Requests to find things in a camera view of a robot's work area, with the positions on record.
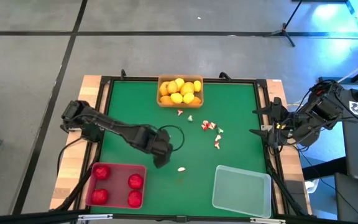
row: wooden table frame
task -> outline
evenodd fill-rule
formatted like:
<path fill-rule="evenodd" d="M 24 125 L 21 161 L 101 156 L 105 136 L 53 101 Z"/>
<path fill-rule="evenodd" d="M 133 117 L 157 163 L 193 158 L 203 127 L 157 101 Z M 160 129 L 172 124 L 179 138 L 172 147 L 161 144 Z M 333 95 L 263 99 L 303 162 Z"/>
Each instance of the wooden table frame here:
<path fill-rule="evenodd" d="M 109 93 L 108 80 L 110 80 L 109 77 L 102 77 L 100 75 L 85 75 L 78 99 L 85 100 L 90 104 L 90 106 L 97 108 L 99 112 L 106 113 L 106 102 L 109 101 L 109 97 L 111 96 L 111 92 Z M 281 80 L 262 80 L 261 84 L 266 85 L 267 87 L 265 88 L 265 91 L 261 86 L 258 87 L 261 107 L 264 107 L 266 105 L 267 100 L 272 100 L 276 96 L 282 99 L 282 103 L 284 106 L 287 106 L 287 101 L 285 99 L 284 89 Z M 263 124 L 269 124 L 269 119 L 265 115 L 263 115 Z M 67 143 L 79 138 L 80 134 L 81 131 L 70 132 L 67 138 Z M 50 209 L 56 208 L 60 204 L 62 204 L 64 199 L 74 189 L 81 175 L 86 171 L 88 164 L 90 164 L 93 160 L 97 147 L 98 143 L 87 143 L 86 141 L 78 141 L 64 152 L 60 165 L 60 171 L 55 184 L 55 190 L 53 191 L 52 200 L 50 203 Z M 303 190 L 305 193 L 308 213 L 311 214 L 310 201 L 305 189 L 305 181 L 303 179 L 303 173 L 298 151 L 296 151 L 293 147 L 284 146 L 278 160 L 273 156 L 270 156 L 270 159 L 276 170 L 277 168 L 282 169 L 283 178 L 285 180 L 303 182 Z M 85 196 L 87 188 L 88 183 L 84 186 L 81 200 L 76 200 L 76 202 L 71 205 L 70 209 L 72 209 L 73 206 L 79 209 L 86 207 Z M 274 183 L 273 192 L 275 194 L 275 200 L 277 203 L 277 213 L 288 213 L 288 211 L 285 211 L 285 209 L 288 209 L 288 205 L 285 205 L 285 203 L 283 203 L 281 191 L 276 185 L 276 183 Z"/>

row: gray floor tile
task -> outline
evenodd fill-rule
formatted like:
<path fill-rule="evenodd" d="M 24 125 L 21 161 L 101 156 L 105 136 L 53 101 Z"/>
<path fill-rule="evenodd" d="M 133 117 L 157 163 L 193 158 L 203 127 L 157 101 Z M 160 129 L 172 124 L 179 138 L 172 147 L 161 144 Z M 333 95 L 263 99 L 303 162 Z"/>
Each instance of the gray floor tile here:
<path fill-rule="evenodd" d="M 233 78 L 282 79 L 287 100 L 300 100 L 322 75 L 343 76 L 358 67 L 358 40 L 260 37 L 78 37 L 67 68 L 47 138 L 35 171 L 25 212 L 47 210 L 56 178 L 56 162 L 66 143 L 60 115 L 76 99 L 83 75 L 130 76 L 199 74 Z M 38 194 L 39 188 L 48 194 Z"/>
<path fill-rule="evenodd" d="M 8 212 L 67 37 L 0 37 L 0 215 Z"/>
<path fill-rule="evenodd" d="M 0 0 L 0 30 L 72 30 L 81 0 Z"/>
<path fill-rule="evenodd" d="M 256 0 L 94 0 L 80 30 L 254 31 L 279 29 L 296 3 Z M 289 31 L 358 32 L 344 3 L 304 2 Z"/>

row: transparent bin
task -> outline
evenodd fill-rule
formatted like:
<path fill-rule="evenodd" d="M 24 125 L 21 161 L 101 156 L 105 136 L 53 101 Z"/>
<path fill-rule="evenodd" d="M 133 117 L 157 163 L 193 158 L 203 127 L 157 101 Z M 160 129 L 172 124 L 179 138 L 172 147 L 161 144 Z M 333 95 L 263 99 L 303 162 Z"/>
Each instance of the transparent bin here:
<path fill-rule="evenodd" d="M 215 208 L 270 218 L 272 180 L 269 175 L 219 165 L 212 204 Z"/>

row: green table surface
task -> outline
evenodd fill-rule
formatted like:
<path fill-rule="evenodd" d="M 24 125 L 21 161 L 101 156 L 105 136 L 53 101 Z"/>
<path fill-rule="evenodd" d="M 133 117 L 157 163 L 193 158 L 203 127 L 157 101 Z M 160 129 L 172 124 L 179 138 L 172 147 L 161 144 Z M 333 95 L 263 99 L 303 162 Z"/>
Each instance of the green table surface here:
<path fill-rule="evenodd" d="M 252 85 L 204 83 L 204 105 L 199 109 L 161 108 L 156 102 L 157 82 L 115 81 L 109 116 L 128 124 L 174 124 L 185 133 L 185 143 L 172 153 L 170 162 L 155 168 L 151 155 L 128 145 L 121 137 L 106 132 L 100 162 L 141 164 L 146 166 L 144 202 L 141 209 L 91 207 L 91 213 L 125 213 L 137 215 L 187 215 L 207 217 L 248 217 L 212 206 L 216 167 L 225 165 L 266 173 L 260 137 L 249 132 L 259 129 L 252 110 L 257 108 Z M 193 115 L 193 122 L 187 117 Z M 224 130 L 214 147 L 216 130 L 203 131 L 203 120 L 216 123 Z M 176 148 L 181 134 L 167 128 Z M 186 171 L 178 172 L 179 167 Z"/>

